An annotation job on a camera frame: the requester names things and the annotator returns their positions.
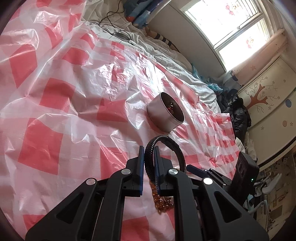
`window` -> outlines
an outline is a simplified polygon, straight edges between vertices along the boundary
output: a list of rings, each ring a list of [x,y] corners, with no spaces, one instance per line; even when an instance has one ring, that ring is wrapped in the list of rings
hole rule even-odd
[[[197,0],[185,14],[204,33],[227,70],[246,60],[270,38],[255,0]]]

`plastic tablecloth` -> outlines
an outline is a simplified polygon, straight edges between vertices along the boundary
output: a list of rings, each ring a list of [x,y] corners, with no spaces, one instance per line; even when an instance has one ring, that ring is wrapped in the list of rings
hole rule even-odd
[[[235,172],[229,115],[214,114],[158,63],[99,39],[80,21],[84,7],[27,0],[0,36],[0,207],[22,237],[85,179],[110,177],[164,134],[146,112],[162,91],[185,114],[169,136],[186,163]],[[173,210],[158,214],[146,175],[143,196],[126,198],[121,239],[174,239]]]

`window frame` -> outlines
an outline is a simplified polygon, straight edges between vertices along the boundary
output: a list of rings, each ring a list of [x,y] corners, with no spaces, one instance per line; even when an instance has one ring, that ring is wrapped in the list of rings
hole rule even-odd
[[[257,24],[261,19],[265,20],[266,27],[268,30],[269,38],[274,34],[273,27],[271,24],[271,21],[269,19],[269,16],[267,14],[267,11],[264,7],[264,4],[262,1],[264,0],[252,0],[255,7],[258,10],[258,13],[250,17],[248,20],[246,20],[244,23],[242,23],[240,26],[237,26],[237,29],[230,32],[228,35],[226,35],[224,38],[222,38],[218,43],[213,45],[211,41],[207,38],[207,36],[203,33],[203,31],[199,28],[199,26],[194,22],[193,16],[186,13],[187,10],[189,10],[194,4],[198,3],[200,0],[191,0],[189,3],[187,3],[184,7],[182,7],[180,10],[192,21],[192,23],[198,28],[198,30],[203,34],[205,39],[208,41],[208,43],[212,46],[215,53],[220,58],[221,62],[224,65],[225,68],[225,62],[220,55],[219,51],[222,50],[225,46],[227,46],[229,43],[231,43],[233,40],[235,40],[238,36],[240,36],[242,33],[244,33],[246,30]]]

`blue polka dot circle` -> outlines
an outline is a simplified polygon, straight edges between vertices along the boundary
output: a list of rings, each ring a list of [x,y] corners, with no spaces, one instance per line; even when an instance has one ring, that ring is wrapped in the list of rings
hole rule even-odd
[[[292,102],[289,99],[286,99],[286,106],[290,108],[292,106]]]

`window pane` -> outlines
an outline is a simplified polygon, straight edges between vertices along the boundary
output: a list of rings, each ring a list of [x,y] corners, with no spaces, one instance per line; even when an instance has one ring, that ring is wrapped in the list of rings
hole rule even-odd
[[[215,45],[258,10],[252,0],[200,0],[185,13]]]
[[[227,70],[231,70],[249,58],[269,39],[264,19],[250,27],[235,40],[219,51]]]

